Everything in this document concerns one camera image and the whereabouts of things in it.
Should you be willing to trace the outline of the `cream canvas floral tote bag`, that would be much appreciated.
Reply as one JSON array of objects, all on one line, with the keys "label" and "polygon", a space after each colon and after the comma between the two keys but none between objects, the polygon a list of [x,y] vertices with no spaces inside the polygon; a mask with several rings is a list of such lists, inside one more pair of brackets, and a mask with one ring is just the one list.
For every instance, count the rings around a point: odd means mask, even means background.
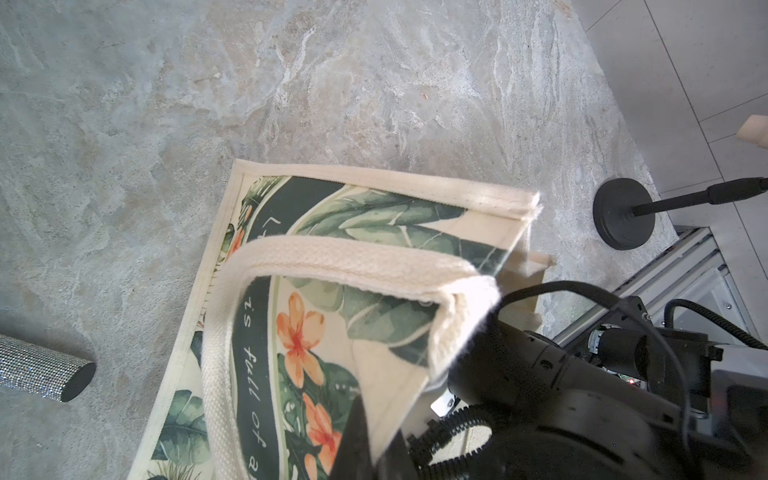
[{"label": "cream canvas floral tote bag", "polygon": [[129,475],[325,479],[356,400],[379,457],[525,267],[539,196],[237,160]]}]

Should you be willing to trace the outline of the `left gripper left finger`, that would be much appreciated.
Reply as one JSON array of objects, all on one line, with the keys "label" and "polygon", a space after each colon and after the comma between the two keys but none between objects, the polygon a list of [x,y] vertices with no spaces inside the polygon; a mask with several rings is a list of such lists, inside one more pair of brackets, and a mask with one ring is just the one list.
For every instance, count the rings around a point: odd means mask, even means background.
[{"label": "left gripper left finger", "polygon": [[368,424],[361,396],[352,403],[330,480],[373,480],[374,463],[370,456]]}]

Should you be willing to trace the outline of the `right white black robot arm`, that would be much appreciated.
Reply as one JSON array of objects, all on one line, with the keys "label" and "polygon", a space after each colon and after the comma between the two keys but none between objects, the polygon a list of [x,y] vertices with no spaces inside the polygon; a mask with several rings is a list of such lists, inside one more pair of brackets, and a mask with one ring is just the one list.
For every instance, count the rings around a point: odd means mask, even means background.
[{"label": "right white black robot arm", "polygon": [[559,292],[607,322],[559,345],[492,310],[449,374],[465,406],[408,441],[420,478],[766,477],[767,378],[734,365],[764,343],[682,299],[655,326],[638,299],[583,282],[526,287],[500,306]]}]

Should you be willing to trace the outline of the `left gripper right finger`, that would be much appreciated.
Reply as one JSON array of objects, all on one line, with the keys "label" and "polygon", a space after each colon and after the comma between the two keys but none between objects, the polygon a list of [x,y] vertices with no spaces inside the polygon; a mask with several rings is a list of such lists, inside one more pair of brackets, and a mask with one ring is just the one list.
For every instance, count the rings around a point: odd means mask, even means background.
[{"label": "left gripper right finger", "polygon": [[376,464],[378,480],[417,480],[417,469],[409,455],[405,439],[398,432]]}]

